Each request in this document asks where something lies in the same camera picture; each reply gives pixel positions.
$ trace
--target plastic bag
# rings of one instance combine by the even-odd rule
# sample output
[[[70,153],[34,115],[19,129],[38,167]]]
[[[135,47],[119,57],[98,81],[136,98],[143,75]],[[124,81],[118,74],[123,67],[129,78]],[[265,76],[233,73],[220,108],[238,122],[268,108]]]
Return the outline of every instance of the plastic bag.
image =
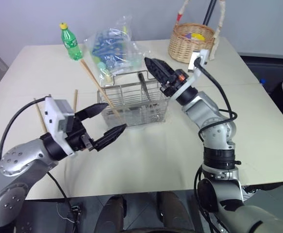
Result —
[[[145,52],[131,41],[130,21],[131,17],[122,17],[114,27],[84,40],[100,71],[101,86],[113,83],[113,75],[137,70],[143,63]]]

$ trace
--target black cable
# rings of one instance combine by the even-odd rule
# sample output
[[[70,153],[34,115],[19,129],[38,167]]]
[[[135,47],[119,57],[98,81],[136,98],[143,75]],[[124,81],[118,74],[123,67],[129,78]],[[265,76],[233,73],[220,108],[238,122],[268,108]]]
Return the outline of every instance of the black cable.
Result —
[[[227,110],[224,110],[224,109],[219,109],[219,111],[220,111],[220,112],[228,112]],[[216,125],[225,124],[225,123],[234,121],[234,120],[237,119],[237,117],[238,117],[238,115],[237,115],[235,112],[232,111],[232,117],[231,117],[231,118],[228,118],[228,119],[226,119],[226,120],[222,120],[222,121],[219,121],[219,122],[215,122],[215,123],[213,123],[213,124],[210,124],[210,125],[207,125],[207,126],[203,127],[203,128],[200,129],[199,132],[198,132],[199,138],[200,138],[201,141],[203,142],[204,140],[203,140],[201,134],[202,134],[202,132],[203,132],[204,130],[206,130],[206,129],[210,128],[210,127],[216,126]]]
[[[198,132],[198,136],[199,138],[201,139],[201,141],[204,141],[201,134],[204,130],[210,128],[210,127],[213,127],[213,126],[216,126],[216,125],[220,125],[220,124],[225,124],[225,123],[228,123],[228,122],[231,122],[231,121],[234,121],[238,115],[232,111],[231,109],[231,106],[230,106],[230,103],[228,101],[228,98],[223,90],[223,88],[221,87],[221,85],[219,84],[219,82],[206,70],[204,69],[201,64],[201,58],[198,57],[195,62],[194,62],[194,65],[217,87],[217,89],[219,90],[220,94],[222,95],[224,101],[225,101],[225,104],[227,106],[227,110],[224,110],[224,109],[219,109],[220,112],[226,112],[226,113],[229,113],[229,118],[226,119],[226,120],[222,120],[222,121],[219,121],[219,122],[215,122],[213,124],[210,124],[210,125],[207,125],[205,127],[203,127],[202,129],[199,130]],[[201,204],[200,204],[200,201],[199,201],[199,197],[197,195],[197,190],[196,190],[196,183],[197,183],[197,180],[199,179],[199,181],[201,180],[201,174],[202,174],[202,166],[199,167],[198,171],[196,172],[195,174],[195,181],[194,181],[194,194],[195,194],[195,199],[199,205],[199,209],[200,209],[200,212],[202,214],[202,216],[205,218],[205,220],[207,221],[207,223],[209,224],[209,227],[210,227],[210,230],[211,232],[213,233],[213,230],[216,231],[216,233],[221,233],[217,227],[215,227],[215,225],[212,223],[211,221],[211,218],[210,218],[210,215],[207,211],[205,211]]]
[[[74,224],[73,224],[73,229],[74,229],[74,230],[73,230],[73,232],[78,233],[78,222],[77,222],[78,219],[77,219],[77,216],[72,212],[72,205],[71,205],[69,199],[67,198],[67,196],[66,196],[64,190],[62,189],[62,187],[60,186],[60,184],[58,183],[58,181],[55,179],[55,177],[54,177],[50,172],[48,172],[47,174],[48,174],[49,177],[55,182],[55,184],[56,184],[56,186],[58,187],[59,191],[60,191],[61,194],[63,195],[65,202],[66,202],[67,205],[69,206],[69,209],[70,209],[70,211],[71,211],[71,213],[72,213],[73,220],[74,220]]]
[[[12,117],[12,119],[10,120],[10,122],[7,124],[4,132],[3,132],[3,135],[2,135],[2,138],[1,138],[1,141],[0,141],[0,161],[1,161],[1,158],[2,158],[2,151],[3,151],[3,144],[5,142],[5,139],[6,139],[6,136],[7,136],[7,133],[9,132],[13,122],[15,121],[15,119],[25,110],[27,109],[28,107],[30,107],[31,105],[34,105],[36,103],[39,103],[39,102],[42,102],[45,100],[45,97],[43,98],[40,98],[40,99],[37,99],[37,100],[34,100],[28,104],[26,104],[25,106],[23,106],[21,109],[19,109],[17,111],[17,113],[15,113],[15,115]]]
[[[198,203],[199,205],[199,209],[200,209],[200,212],[202,214],[202,216],[204,217],[204,219],[207,221],[207,223],[209,224],[210,226],[210,229],[213,229],[216,231],[216,233],[221,233],[218,228],[212,223],[211,219],[208,219],[207,215],[206,215],[206,211],[204,211],[204,209],[202,208],[201,204],[200,204],[200,200],[199,200],[199,197],[198,197],[198,194],[197,194],[197,191],[196,191],[196,182],[197,182],[197,179],[199,176],[201,176],[201,173],[202,173],[202,166],[199,167],[198,171],[196,172],[195,174],[195,181],[194,181],[194,194],[195,194],[195,199],[196,199],[196,202]]]
[[[15,114],[14,116],[11,118],[11,120],[9,121],[9,123],[7,124],[4,132],[3,132],[3,135],[2,135],[2,138],[1,138],[1,141],[0,141],[0,161],[1,161],[1,158],[2,158],[2,152],[3,152],[3,146],[4,146],[4,142],[6,140],[6,137],[7,137],[7,134],[12,126],[12,124],[14,123],[14,121],[16,120],[16,118],[25,110],[27,109],[28,107],[36,104],[36,103],[39,103],[39,102],[43,102],[45,100],[46,97],[43,97],[43,98],[40,98],[40,99],[37,99],[37,100],[34,100],[28,104],[26,104],[25,106],[23,106],[21,109],[19,109]],[[69,201],[69,199],[67,198],[64,190],[62,189],[62,187],[59,185],[59,183],[57,182],[57,180],[54,178],[54,176],[51,175],[51,173],[47,173],[49,175],[49,177],[55,182],[56,186],[58,187],[58,189],[60,190],[60,192],[62,193],[62,195],[64,196],[64,199],[65,199],[65,202],[68,204],[69,206],[69,209],[70,211],[72,211],[72,205]],[[71,212],[72,215],[74,216],[74,230],[76,233],[78,233],[78,223],[77,223],[77,216]]]
[[[225,104],[228,108],[229,117],[232,118],[232,110],[231,110],[231,107],[230,107],[230,103],[228,101],[228,98],[227,98],[223,88],[221,87],[219,82],[205,68],[203,68],[203,66],[201,66],[200,62],[201,62],[201,57],[198,57],[195,60],[194,65],[217,87],[220,94],[224,98]]]

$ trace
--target bottle cap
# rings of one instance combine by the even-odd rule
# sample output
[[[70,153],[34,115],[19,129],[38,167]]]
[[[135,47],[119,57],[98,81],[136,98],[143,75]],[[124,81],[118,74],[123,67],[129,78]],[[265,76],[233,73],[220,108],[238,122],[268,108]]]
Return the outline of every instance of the bottle cap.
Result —
[[[60,27],[61,30],[65,30],[65,29],[68,28],[68,25],[67,25],[67,23],[60,23],[59,27]]]

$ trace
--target wooden chopstick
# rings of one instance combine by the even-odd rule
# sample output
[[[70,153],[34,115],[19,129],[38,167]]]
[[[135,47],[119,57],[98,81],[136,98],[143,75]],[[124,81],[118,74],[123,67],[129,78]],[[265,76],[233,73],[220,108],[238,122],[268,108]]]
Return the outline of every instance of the wooden chopstick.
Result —
[[[47,130],[46,125],[45,125],[45,123],[44,123],[43,116],[42,116],[42,113],[41,113],[41,111],[40,111],[40,108],[39,108],[38,103],[35,104],[35,108],[36,108],[36,110],[37,110],[37,112],[38,112],[39,119],[40,119],[40,123],[41,123],[42,129],[43,129],[43,132],[44,132],[44,133],[47,133],[48,130]]]
[[[109,104],[109,106],[112,108],[114,114],[121,120],[120,114],[119,112],[114,109],[114,105],[112,104],[111,100],[109,99],[109,97],[106,95],[105,91],[101,88],[101,86],[99,85],[99,83],[97,82],[96,78],[94,77],[92,71],[90,70],[90,68],[88,67],[88,65],[86,64],[86,62],[81,59],[80,61],[81,66],[84,68],[84,70],[86,71],[86,73],[89,75],[89,77],[91,78],[91,80],[93,81],[93,83],[96,85],[97,89],[103,94],[105,100],[107,101],[107,103]]]
[[[78,102],[78,90],[75,89],[74,91],[74,99],[73,99],[73,111],[77,111],[77,102]]]

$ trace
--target white rope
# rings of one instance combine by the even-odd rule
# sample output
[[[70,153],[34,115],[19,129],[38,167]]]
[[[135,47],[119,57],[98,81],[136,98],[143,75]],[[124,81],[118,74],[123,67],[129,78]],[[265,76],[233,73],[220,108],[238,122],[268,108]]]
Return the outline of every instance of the white rope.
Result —
[[[215,52],[218,48],[219,45],[219,33],[221,28],[223,27],[223,22],[225,19],[225,10],[226,10],[226,2],[225,0],[219,0],[219,4],[220,4],[220,18],[219,18],[219,22],[218,22],[218,27],[216,29],[216,32],[214,34],[214,45],[212,48],[212,51],[210,53],[210,60],[214,60],[215,58]]]
[[[184,14],[185,7],[186,7],[186,5],[188,4],[188,2],[189,2],[189,0],[185,0],[183,6],[181,7],[181,9],[180,9],[179,12],[178,12],[180,15]]]
[[[67,218],[67,217],[63,217],[63,216],[60,215],[60,213],[59,213],[59,211],[58,211],[58,202],[56,202],[56,210],[57,210],[58,215],[59,215],[62,219],[68,220],[69,222],[74,223],[74,221],[72,221],[71,219],[69,219],[69,218]]]

